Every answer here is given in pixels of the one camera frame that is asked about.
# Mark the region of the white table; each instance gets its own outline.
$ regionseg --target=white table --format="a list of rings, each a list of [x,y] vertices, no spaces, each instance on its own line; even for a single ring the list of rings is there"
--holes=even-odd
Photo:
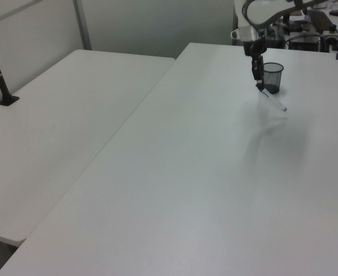
[[[338,275],[338,61],[269,61],[190,44],[0,276]]]
[[[29,236],[173,61],[75,51],[0,106],[0,241]]]

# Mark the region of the cable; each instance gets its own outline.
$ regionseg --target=cable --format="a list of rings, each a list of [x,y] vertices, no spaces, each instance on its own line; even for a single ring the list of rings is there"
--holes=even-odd
[[[280,34],[280,26],[281,26],[281,24],[280,24],[280,20],[281,20],[281,18],[279,19],[279,26],[278,26],[278,36],[279,36],[279,38],[285,43],[285,38],[284,37],[282,37],[282,35]]]
[[[330,36],[330,35],[327,35],[327,36],[324,36],[324,37],[327,37],[327,38],[329,38],[329,37],[337,37],[338,38],[338,36]]]
[[[281,39],[281,40],[285,40],[282,38],[282,36],[280,35],[280,18],[279,18],[279,23],[278,23],[278,30],[277,30],[277,34],[275,33],[275,37],[274,37],[274,41],[276,40],[276,35]]]
[[[278,24],[278,27],[276,28],[275,35],[274,35],[274,42],[275,42],[275,40],[276,40],[276,37],[277,37],[278,34],[279,34],[279,29],[280,29],[280,24]]]
[[[329,49],[327,49],[328,46],[326,45],[326,40],[323,36],[320,37],[319,43],[320,43],[320,52],[328,53]]]
[[[304,35],[300,35],[300,36],[294,36],[291,39],[286,40],[285,43],[288,43],[289,41],[292,41],[292,40],[295,40],[295,39],[301,39],[303,37],[309,37],[309,36],[317,36],[317,37],[321,38],[321,36],[318,35],[318,34],[314,34],[314,35],[313,34],[304,34]]]

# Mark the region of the white wall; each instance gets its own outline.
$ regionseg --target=white wall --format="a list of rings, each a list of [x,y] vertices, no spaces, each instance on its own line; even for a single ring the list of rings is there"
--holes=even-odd
[[[93,50],[176,58],[189,42],[231,44],[233,0],[81,0]]]
[[[0,68],[11,93],[82,48],[73,0],[43,0],[0,21]]]

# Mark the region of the desk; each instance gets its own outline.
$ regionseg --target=desk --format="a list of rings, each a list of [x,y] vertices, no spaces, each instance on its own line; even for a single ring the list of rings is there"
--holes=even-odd
[[[0,106],[0,241],[29,236],[173,61],[75,51]]]
[[[288,114],[242,47],[187,46],[0,276],[338,275],[338,61],[270,61]]]

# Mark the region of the white tabletop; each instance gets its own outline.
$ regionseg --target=white tabletop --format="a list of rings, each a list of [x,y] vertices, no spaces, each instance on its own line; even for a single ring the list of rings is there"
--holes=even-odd
[[[338,61],[270,61],[190,44],[0,276],[338,275]]]
[[[0,106],[0,240],[19,245],[173,59],[75,51]]]

